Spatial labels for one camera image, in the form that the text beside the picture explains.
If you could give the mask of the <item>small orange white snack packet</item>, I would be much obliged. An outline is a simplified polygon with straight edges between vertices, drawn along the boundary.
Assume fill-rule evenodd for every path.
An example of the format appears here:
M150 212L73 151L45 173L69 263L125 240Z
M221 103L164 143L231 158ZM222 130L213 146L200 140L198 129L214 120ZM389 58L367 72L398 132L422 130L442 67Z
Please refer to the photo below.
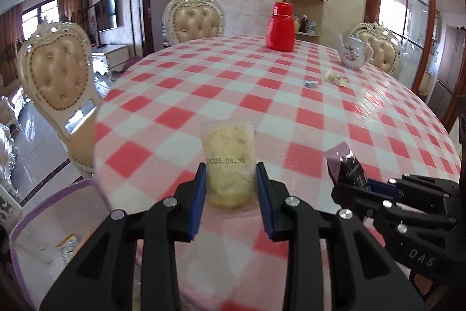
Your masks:
M78 246L78 238L75 234L70 234L63 241L59 242L56 247L59 249L65 265L70 263Z

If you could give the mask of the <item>beige tufted chair left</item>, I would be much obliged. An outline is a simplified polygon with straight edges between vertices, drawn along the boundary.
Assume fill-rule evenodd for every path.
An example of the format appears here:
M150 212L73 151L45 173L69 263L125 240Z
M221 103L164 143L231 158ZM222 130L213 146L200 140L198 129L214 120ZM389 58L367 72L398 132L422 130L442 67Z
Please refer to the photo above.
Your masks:
M43 21L21 46L18 65L26 96L54 128L81 176L92 177L103 99L94 83L85 30L71 22Z

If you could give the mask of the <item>dark chocolate snack packet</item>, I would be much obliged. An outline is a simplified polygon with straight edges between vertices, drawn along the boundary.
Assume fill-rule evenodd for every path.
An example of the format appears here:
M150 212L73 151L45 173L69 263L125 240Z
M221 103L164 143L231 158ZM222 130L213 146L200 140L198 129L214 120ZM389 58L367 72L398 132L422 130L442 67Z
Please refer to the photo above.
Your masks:
M325 152L329 177L333 186L347 185L369 190L369 182L363 167L346 142Z

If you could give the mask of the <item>brown curtains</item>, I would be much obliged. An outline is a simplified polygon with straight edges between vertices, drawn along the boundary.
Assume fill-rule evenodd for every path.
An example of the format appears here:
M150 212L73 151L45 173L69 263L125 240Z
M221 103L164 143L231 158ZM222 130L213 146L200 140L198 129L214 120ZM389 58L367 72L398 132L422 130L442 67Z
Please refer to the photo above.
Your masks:
M18 79L17 42L27 39L22 30L22 15L40 3L50 0L24 0L7 10L1 10L1 75L6 84ZM72 21L89 30L89 0L58 0L60 20Z

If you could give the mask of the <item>small blue candy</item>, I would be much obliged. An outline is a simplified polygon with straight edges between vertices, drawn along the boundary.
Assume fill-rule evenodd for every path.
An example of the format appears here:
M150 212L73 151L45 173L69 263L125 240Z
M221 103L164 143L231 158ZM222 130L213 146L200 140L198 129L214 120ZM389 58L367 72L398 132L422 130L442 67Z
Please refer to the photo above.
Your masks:
M305 80L304 85L307 88L317 88L319 86L319 83L317 80Z

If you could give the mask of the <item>white floral teapot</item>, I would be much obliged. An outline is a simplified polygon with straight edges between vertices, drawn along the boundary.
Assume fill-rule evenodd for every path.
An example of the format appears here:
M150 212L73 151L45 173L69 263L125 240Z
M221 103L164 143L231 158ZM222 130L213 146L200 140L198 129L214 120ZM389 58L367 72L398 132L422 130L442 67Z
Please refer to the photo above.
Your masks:
M374 50L368 43L358 37L338 35L338 55L341 63L347 68L358 70L374 56Z

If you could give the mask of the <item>beige tufted chair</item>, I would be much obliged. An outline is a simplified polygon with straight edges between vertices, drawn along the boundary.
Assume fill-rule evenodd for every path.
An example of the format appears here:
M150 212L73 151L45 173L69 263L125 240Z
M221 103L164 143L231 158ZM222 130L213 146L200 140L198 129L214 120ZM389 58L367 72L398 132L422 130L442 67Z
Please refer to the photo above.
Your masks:
M43 21L21 46L18 65L26 96L54 128L81 176L92 177L103 99L94 83L85 30L71 22Z
M368 43L374 55L368 60L381 71L399 79L402 69L401 44L394 33L383 24L374 21L372 23L359 23L350 32L351 36L359 37Z
M171 45L224 34L224 12L216 0L171 0L162 21Z

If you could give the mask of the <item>wooden corner shelf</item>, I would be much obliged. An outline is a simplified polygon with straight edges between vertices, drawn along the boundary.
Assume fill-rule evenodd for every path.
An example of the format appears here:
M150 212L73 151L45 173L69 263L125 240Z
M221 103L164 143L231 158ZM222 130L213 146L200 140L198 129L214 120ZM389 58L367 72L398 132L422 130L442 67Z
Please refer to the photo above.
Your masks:
M284 0L292 5L297 40L320 43L327 0Z

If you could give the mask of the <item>beige tufted chair right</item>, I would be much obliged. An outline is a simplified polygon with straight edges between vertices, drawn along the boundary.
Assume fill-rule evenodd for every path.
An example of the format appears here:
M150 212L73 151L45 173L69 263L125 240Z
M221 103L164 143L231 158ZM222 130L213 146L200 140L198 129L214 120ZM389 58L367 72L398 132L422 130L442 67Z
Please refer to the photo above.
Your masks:
M381 71L399 79L402 69L401 44L394 33L383 24L374 21L372 23L359 23L350 32L351 36L359 37L368 43L374 55L368 60Z

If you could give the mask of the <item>red thermos jug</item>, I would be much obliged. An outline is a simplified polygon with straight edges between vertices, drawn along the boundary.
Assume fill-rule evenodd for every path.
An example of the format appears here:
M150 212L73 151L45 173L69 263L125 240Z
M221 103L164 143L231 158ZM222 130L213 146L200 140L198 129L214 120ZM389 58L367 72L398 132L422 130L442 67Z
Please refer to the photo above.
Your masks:
M290 3L277 2L269 18L266 46L271 50L292 52L295 44L295 21Z

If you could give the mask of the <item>pale rectangular cake packet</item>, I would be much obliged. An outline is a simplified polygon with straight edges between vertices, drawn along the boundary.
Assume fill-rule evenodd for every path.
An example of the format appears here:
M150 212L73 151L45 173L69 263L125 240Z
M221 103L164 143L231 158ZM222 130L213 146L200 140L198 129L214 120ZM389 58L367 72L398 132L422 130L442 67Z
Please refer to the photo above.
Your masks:
M227 209L250 203L256 194L254 123L204 123L201 141L207 166L206 191L209 201Z

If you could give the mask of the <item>small clear snack packet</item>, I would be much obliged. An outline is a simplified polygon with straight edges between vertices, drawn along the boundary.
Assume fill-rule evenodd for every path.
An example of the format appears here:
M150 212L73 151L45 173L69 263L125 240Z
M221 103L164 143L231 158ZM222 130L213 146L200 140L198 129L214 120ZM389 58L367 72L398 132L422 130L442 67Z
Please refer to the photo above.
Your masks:
M344 77L330 70L325 73L325 79L327 80L327 82L334 84L338 87L345 88L347 86L347 80Z

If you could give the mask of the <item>purple storage basket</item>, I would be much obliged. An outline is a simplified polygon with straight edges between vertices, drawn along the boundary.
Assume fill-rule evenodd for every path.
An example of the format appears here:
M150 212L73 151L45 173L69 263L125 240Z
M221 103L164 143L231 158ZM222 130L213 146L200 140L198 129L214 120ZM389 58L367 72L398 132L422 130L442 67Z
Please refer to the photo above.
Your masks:
M97 185L83 180L48 197L15 226L10 234L13 269L34 310L66 267L56 245L75 234L80 249L109 213Z

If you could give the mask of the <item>wall television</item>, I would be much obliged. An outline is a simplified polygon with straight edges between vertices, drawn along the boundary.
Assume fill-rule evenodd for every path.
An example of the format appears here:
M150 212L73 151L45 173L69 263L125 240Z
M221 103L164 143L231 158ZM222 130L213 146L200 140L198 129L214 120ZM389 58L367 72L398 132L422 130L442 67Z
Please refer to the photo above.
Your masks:
M118 27L116 0L100 0L94 4L94 9L98 32Z

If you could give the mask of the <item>red checkered tablecloth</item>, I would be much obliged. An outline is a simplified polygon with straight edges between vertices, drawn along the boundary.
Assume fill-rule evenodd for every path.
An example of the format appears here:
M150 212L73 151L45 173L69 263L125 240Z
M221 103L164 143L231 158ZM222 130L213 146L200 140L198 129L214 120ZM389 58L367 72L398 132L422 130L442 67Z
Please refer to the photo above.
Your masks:
M329 70L347 86L327 82ZM280 52L261 36L233 36L161 50L114 83L98 112L94 148L108 203L135 213L171 196L204 160L202 125L222 121L253 122L257 160L269 177L329 213L338 206L325 152L342 142L375 180L460 175L445 127L388 74L371 65L348 69L335 50L313 43Z

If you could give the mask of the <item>beige tufted chair middle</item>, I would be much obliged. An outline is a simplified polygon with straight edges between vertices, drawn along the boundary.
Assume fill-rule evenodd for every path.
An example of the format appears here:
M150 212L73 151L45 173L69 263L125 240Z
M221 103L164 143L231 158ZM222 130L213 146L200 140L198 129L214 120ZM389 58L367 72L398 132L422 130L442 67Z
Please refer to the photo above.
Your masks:
M171 45L224 34L224 12L216 0L171 0L162 21Z

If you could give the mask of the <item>white tv cabinet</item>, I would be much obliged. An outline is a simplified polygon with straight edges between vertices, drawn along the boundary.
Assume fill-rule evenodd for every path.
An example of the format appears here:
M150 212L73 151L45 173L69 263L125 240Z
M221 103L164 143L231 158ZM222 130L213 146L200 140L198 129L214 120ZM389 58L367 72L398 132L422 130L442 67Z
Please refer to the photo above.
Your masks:
M121 73L130 58L127 45L106 45L93 47L91 51L92 69L101 76L107 74L111 79L114 73Z

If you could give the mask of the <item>glass door wooden frame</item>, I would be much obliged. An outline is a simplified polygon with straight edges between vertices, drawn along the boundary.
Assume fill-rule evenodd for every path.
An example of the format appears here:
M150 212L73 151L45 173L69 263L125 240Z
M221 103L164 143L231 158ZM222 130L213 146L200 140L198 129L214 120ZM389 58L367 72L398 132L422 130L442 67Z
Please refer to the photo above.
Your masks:
M465 52L465 0L367 0L365 19L395 45L378 47L374 63L445 115Z

